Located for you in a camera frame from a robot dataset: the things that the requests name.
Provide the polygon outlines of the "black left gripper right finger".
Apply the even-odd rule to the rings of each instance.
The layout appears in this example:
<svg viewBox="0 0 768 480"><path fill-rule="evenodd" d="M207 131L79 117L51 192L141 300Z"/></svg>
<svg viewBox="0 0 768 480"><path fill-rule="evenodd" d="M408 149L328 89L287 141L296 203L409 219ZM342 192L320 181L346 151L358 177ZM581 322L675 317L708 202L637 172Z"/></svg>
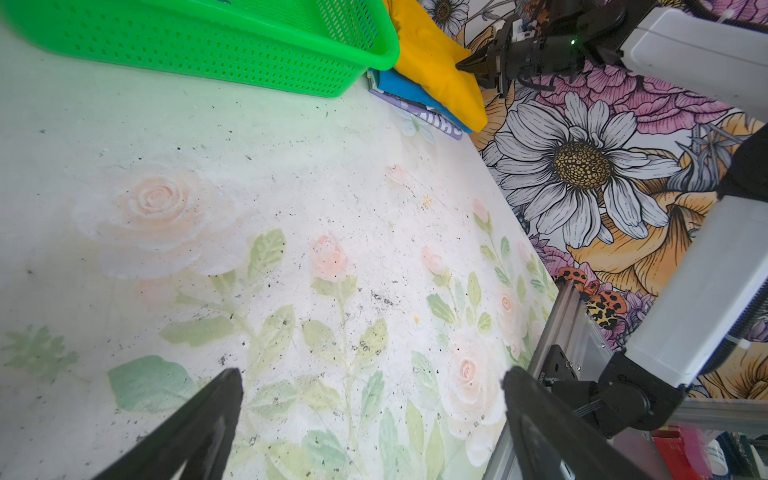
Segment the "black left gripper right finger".
<svg viewBox="0 0 768 480"><path fill-rule="evenodd" d="M510 369L502 385L522 478L648 477L524 369Z"/></svg>

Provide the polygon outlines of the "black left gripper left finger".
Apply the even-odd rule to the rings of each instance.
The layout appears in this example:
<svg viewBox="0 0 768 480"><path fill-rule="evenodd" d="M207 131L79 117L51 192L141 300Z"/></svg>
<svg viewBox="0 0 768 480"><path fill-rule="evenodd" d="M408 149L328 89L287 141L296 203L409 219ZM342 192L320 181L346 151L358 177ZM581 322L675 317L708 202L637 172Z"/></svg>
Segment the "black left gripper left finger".
<svg viewBox="0 0 768 480"><path fill-rule="evenodd" d="M243 400L241 373L223 370L98 479L221 479Z"/></svg>

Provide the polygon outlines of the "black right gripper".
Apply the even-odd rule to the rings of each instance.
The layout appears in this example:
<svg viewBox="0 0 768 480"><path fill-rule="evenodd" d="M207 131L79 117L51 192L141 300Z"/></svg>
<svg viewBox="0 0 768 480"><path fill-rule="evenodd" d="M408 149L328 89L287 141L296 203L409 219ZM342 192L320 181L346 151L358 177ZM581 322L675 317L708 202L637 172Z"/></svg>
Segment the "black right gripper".
<svg viewBox="0 0 768 480"><path fill-rule="evenodd" d="M655 1L543 1L548 20L540 26L517 15L504 20L491 46L459 61L456 69L491 78L506 95L513 82L552 91L556 76L574 76L587 63L623 65L622 44Z"/></svg>

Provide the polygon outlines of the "yellow t shirt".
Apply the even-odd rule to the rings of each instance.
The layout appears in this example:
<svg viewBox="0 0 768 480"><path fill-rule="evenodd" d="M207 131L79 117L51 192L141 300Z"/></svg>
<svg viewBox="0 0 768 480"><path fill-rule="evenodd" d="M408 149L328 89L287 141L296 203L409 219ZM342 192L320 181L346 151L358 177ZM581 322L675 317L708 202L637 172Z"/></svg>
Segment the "yellow t shirt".
<svg viewBox="0 0 768 480"><path fill-rule="evenodd" d="M472 132L488 123L475 77L456 67L471 51L449 38L414 0L386 1L400 56L395 69L420 85Z"/></svg>

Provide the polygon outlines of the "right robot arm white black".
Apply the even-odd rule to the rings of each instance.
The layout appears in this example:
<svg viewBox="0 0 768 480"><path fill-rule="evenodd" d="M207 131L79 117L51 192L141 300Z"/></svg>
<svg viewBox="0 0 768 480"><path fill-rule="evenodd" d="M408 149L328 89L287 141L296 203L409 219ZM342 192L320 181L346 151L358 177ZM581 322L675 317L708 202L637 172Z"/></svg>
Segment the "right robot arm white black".
<svg viewBox="0 0 768 480"><path fill-rule="evenodd" d="M700 3L685 10L654 1L561 1L542 37L527 34L517 15L457 63L478 84L506 94L514 85L537 88L537 77L573 73L585 61L618 62L631 71L725 100L759 119L767 116L767 29L715 15ZM663 166L660 157L625 149L625 118L609 122L598 106L570 97L564 111L526 105L513 113L513 159L540 163L542 179L523 204L538 229L584 214L590 240L609 240L612 224L630 235L661 227L669 217L636 189ZM595 382L562 381L554 393L606 437L627 428L666 424L695 378L729 355L741 340L741 319L767 284L767 133L756 132L737 151L708 220L677 276Z"/></svg>

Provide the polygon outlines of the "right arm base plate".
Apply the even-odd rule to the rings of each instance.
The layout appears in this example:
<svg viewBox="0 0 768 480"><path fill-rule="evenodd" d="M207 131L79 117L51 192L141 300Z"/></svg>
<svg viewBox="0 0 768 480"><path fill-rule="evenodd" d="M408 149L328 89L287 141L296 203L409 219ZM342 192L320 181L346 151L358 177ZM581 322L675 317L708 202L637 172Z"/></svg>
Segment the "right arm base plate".
<svg viewBox="0 0 768 480"><path fill-rule="evenodd" d="M537 376L537 381L545 387L551 387L560 381L577 381L578 376L564 350L556 344L549 347L544 362Z"/></svg>

